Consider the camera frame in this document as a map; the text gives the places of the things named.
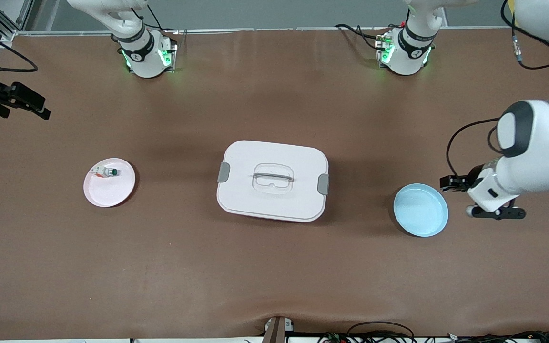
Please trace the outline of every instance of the gray side clip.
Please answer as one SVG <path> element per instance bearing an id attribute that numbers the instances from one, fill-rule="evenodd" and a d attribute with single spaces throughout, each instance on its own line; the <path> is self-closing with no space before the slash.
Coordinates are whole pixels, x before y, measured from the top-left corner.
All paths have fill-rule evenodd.
<path id="1" fill-rule="evenodd" d="M 226 162 L 222 162 L 220 165 L 220 174 L 217 176 L 217 182 L 226 182 L 228 181 L 228 176 L 230 176 L 230 165 Z"/>
<path id="2" fill-rule="evenodd" d="M 318 191 L 320 194 L 327 195 L 327 192 L 329 191 L 329 175 L 328 174 L 319 175 L 319 179 L 316 183 L 316 191 Z"/>

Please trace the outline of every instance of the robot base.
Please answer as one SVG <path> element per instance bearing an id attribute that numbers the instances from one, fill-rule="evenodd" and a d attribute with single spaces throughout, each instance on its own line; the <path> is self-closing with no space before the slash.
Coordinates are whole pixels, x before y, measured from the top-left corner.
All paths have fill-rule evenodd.
<path id="1" fill-rule="evenodd" d="M 124 55 L 128 71 L 147 79 L 155 78 L 162 72 L 174 72 L 177 61 L 177 42 L 157 31 L 150 31 L 150 34 L 156 37 L 158 48 L 154 48 L 145 61 L 135 62 Z"/>
<path id="2" fill-rule="evenodd" d="M 383 48 L 384 51 L 376 50 L 376 60 L 381 68 L 388 68 L 395 74 L 407 76 L 416 74 L 427 64 L 429 53 L 433 46 L 425 52 L 421 59 L 411 59 L 408 54 L 399 47 L 398 35 L 401 28 L 394 28 L 389 32 L 383 33 L 383 41 L 377 41 L 376 47 Z"/>

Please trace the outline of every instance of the table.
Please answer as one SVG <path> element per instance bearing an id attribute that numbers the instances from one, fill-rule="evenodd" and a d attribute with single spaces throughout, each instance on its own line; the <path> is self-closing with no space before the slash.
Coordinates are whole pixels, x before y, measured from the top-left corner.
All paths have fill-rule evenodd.
<path id="1" fill-rule="evenodd" d="M 414 76 L 380 70 L 360 37 L 336 31 L 190 35 L 177 70 L 124 71 L 109 37 L 17 37 L 39 65 L 0 73 L 46 97 L 50 121 L 0 118 L 0 339 L 259 334 L 396 321 L 417 335 L 549 330 L 549 192 L 520 221 L 470 219 L 399 231 L 403 185 L 449 174 L 450 135 L 523 98 L 549 98 L 549 70 L 515 62 L 509 31 L 443 30 Z M 549 50 L 523 39 L 526 63 Z M 22 67 L 9 52 L 0 65 Z M 277 120 L 277 124 L 264 124 Z M 459 171 L 488 162 L 488 125 L 461 134 Z M 313 146 L 330 163 L 323 216 L 286 223 L 217 204 L 223 152 L 249 139 Z M 124 158 L 139 185 L 116 208 L 85 200 L 94 163 Z"/>

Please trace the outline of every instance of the black band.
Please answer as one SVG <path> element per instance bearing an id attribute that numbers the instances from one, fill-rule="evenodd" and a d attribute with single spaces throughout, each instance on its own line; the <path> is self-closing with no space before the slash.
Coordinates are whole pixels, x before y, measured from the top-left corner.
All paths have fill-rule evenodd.
<path id="1" fill-rule="evenodd" d="M 433 36 L 431 37 L 423 37 L 423 36 L 420 36 L 420 35 L 417 35 L 416 33 L 412 32 L 410 30 L 410 28 L 408 28 L 408 26 L 404 26 L 404 30 L 406 31 L 406 33 L 408 33 L 408 35 L 410 36 L 410 38 L 414 39 L 414 40 L 417 40 L 417 41 L 432 41 L 436 36 L 437 36 L 437 33 L 434 34 Z"/>
<path id="2" fill-rule="evenodd" d="M 404 31 L 399 31 L 399 36 L 397 37 L 397 40 L 399 41 L 399 47 L 408 54 L 408 58 L 416 60 L 420 59 L 427 50 L 429 50 L 429 47 L 431 45 L 423 46 L 422 48 L 418 48 L 414 45 L 410 45 L 405 39 L 404 39 Z"/>
<path id="3" fill-rule="evenodd" d="M 141 23 L 141 29 L 139 30 L 139 32 L 132 36 L 132 37 L 128 37 L 128 38 L 120 38 L 120 37 L 117 37 L 114 35 L 114 37 L 116 37 L 116 40 L 119 42 L 119 43 L 132 43 L 133 41 L 137 41 L 139 40 L 139 38 L 141 38 L 141 36 L 143 35 L 143 33 L 145 32 L 145 24 L 143 24 L 143 22 Z"/>
<path id="4" fill-rule="evenodd" d="M 150 40 L 143 48 L 135 51 L 123 49 L 124 54 L 133 61 L 145 61 L 145 56 L 147 56 L 152 51 L 152 49 L 154 49 L 154 36 L 151 33 L 149 33 L 149 35 Z"/>

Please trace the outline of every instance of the small bottle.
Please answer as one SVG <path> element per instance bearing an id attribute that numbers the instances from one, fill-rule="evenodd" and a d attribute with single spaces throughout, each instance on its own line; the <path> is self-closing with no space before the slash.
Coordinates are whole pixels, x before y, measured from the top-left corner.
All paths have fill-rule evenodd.
<path id="1" fill-rule="evenodd" d="M 120 175 L 120 170 L 107 167 L 94 167 L 90 170 L 90 172 L 100 178 L 109 178 L 110 176 Z"/>

